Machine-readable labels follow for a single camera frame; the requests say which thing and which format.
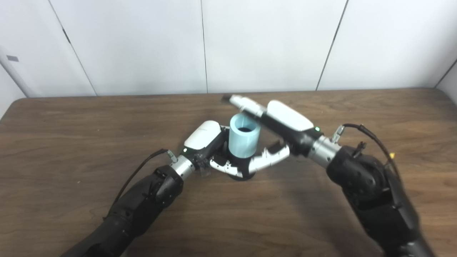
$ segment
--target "wooden table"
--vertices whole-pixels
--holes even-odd
[[[440,257],[457,255],[457,108],[435,89],[245,94],[278,99],[331,135],[375,132],[396,161]],[[131,172],[159,148],[180,150],[204,121],[228,124],[221,95],[21,99],[0,121],[1,256],[59,256],[92,232]],[[277,137],[262,130],[259,146]],[[366,140],[347,130],[341,144]],[[152,160],[134,182],[166,156]],[[133,242],[126,256],[380,256],[324,170],[290,157],[236,182],[212,171]]]

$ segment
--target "robotic hand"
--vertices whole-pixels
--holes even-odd
[[[341,186],[366,233],[387,257],[435,256],[420,232],[419,217],[389,152],[363,125],[341,125],[329,139],[307,118],[279,101],[270,101],[265,108],[238,95],[224,96],[223,100],[282,137],[292,154],[303,155],[322,166],[329,178]],[[373,139],[388,163],[383,165],[362,154],[366,143],[361,142],[356,148],[340,146],[338,139],[345,127],[357,128]]]

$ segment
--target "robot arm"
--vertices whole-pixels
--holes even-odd
[[[181,194],[184,180],[208,160],[225,142],[219,124],[207,121],[184,144],[179,157],[168,152],[172,163],[158,167],[134,184],[113,203],[103,223],[61,257],[118,257],[135,237],[144,234],[163,209]]]
[[[388,165],[362,154],[365,143],[356,148],[338,144],[346,126],[356,127],[379,142],[365,127],[342,125],[329,139],[307,118],[279,101],[273,100],[265,108],[237,95],[224,96],[223,100],[281,136],[292,154],[303,155],[322,166],[329,178],[341,186],[366,233],[387,257],[435,256],[420,232],[419,217],[399,176]]]

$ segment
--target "cable connector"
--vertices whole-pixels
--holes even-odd
[[[168,155],[168,157],[170,157],[170,159],[171,159],[171,161],[173,163],[177,163],[178,162],[178,158],[176,158],[175,154],[173,154],[172,151],[168,150],[167,151],[167,155]]]
[[[340,140],[340,137],[342,136],[343,132],[344,132],[344,126],[340,125],[336,129],[335,133],[333,133],[333,136],[332,136],[332,139],[330,139],[330,142],[332,142],[334,144],[338,143],[338,140]]]

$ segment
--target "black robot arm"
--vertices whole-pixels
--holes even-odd
[[[62,257],[120,256],[181,194],[183,184],[171,166],[157,168],[133,185],[111,206],[103,223]]]
[[[167,150],[152,154],[127,180],[102,224],[61,257],[119,257],[181,194],[184,180],[193,171],[209,167],[211,157],[223,147],[227,135],[217,122],[206,121],[185,141],[177,158]],[[165,152],[173,162],[158,167],[121,196],[136,172],[153,156]]]
[[[404,187],[376,158],[343,146],[326,169],[341,186],[365,232],[387,257],[434,257]]]

